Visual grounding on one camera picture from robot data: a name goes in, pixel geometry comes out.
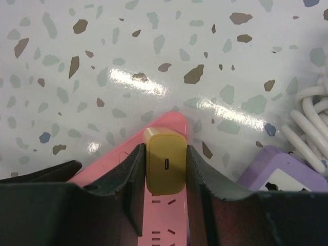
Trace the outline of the yellow plug adapter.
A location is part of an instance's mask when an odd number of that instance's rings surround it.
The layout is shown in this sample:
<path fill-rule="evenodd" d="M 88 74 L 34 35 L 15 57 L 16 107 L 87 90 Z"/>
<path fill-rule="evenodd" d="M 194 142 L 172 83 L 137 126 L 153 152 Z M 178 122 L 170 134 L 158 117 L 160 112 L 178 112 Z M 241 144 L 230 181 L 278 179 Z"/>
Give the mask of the yellow plug adapter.
<path fill-rule="evenodd" d="M 143 140 L 148 191 L 155 196 L 181 192 L 186 183 L 186 138 L 166 127 L 149 127 Z"/>

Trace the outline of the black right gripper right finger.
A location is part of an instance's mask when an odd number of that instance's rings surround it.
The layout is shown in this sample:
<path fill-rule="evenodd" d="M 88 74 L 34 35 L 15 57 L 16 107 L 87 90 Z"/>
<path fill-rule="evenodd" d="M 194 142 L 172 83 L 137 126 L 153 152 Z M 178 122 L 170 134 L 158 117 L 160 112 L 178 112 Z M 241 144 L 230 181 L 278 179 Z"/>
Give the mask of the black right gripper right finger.
<path fill-rule="evenodd" d="M 186 188 L 190 245 L 256 245 L 245 201 L 255 192 L 209 165 L 187 147 Z"/>

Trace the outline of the pink triangular power strip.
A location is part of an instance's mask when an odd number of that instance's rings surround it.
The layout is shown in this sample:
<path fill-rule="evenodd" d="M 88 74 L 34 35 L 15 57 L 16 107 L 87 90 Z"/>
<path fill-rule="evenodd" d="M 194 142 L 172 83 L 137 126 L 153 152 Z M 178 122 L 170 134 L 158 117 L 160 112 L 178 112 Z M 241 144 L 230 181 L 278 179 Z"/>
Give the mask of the pink triangular power strip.
<path fill-rule="evenodd" d="M 167 112 L 69 181 L 79 186 L 88 185 L 101 174 L 112 170 L 127 160 L 133 148 L 143 142 L 143 132 L 150 127 L 166 127 L 188 139 L 187 119 L 181 113 Z M 174 195 L 154 196 L 145 188 L 143 214 L 142 236 L 138 239 L 138 245 L 187 244 L 188 210 L 185 189 Z"/>

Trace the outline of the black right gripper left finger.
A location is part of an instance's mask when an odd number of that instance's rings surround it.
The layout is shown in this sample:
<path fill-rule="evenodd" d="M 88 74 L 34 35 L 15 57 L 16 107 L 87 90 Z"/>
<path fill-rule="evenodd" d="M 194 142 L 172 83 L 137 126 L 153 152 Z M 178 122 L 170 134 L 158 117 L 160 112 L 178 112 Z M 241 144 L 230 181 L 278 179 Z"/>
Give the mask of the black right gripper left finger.
<path fill-rule="evenodd" d="M 122 192 L 122 209 L 137 236 L 142 236 L 146 177 L 146 145 L 138 144 L 111 171 L 83 186 L 100 196 Z"/>

